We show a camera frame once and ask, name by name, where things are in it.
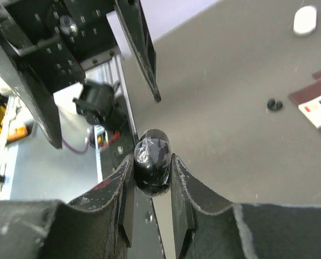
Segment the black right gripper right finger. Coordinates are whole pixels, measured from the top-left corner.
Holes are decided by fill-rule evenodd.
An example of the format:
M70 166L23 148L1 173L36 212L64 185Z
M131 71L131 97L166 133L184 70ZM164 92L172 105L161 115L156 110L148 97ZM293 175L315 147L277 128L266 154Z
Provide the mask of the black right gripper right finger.
M177 258L321 258L321 205L234 203L171 165Z

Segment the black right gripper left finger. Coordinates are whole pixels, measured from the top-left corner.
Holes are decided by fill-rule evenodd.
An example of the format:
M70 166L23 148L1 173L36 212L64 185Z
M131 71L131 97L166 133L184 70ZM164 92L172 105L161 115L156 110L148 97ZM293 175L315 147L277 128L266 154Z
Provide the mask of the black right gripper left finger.
M0 201L0 258L126 258L132 228L123 228L133 155L108 178L69 203Z

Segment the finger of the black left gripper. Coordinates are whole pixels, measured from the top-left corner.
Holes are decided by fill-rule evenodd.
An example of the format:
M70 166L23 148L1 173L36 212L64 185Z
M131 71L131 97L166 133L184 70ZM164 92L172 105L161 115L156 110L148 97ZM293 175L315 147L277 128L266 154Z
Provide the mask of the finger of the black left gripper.
M153 99L159 103L161 95L156 82L156 52L141 2L116 0L114 8Z

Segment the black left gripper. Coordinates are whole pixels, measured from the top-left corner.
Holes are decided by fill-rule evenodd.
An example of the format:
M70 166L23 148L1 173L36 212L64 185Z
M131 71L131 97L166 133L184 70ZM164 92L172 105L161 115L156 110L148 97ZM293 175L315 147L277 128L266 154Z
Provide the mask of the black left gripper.
M113 1L0 1L0 77L56 149L63 138L51 93L117 52L112 11Z

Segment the black earbud charging case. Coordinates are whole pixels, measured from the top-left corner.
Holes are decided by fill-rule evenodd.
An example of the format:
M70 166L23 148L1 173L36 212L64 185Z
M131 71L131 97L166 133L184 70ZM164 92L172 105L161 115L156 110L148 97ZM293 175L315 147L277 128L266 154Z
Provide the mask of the black earbud charging case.
M148 197L161 196L171 185L172 151L168 136L159 129L144 132L134 149L134 179Z

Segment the black earbuds on table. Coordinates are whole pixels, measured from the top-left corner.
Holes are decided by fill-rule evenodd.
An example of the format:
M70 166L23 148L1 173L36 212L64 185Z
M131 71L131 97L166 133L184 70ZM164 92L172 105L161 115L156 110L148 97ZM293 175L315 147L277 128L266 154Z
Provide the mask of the black earbuds on table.
M279 111L283 108L283 103L281 101L276 101L274 98L270 98L267 102L267 108L269 111Z

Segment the white earbud case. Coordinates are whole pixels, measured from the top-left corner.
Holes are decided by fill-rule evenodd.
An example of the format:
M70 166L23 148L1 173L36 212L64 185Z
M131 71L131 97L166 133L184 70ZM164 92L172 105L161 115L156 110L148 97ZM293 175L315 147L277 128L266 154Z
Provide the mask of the white earbud case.
M306 36L314 32L317 25L317 8L313 5L301 7L293 19L293 32L297 36Z

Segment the colourful patterned placemat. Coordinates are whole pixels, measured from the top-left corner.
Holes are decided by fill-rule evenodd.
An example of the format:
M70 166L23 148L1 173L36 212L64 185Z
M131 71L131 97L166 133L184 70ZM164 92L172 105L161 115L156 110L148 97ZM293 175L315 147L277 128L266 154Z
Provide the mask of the colourful patterned placemat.
M312 74L312 84L288 95L301 113L321 132L321 70Z

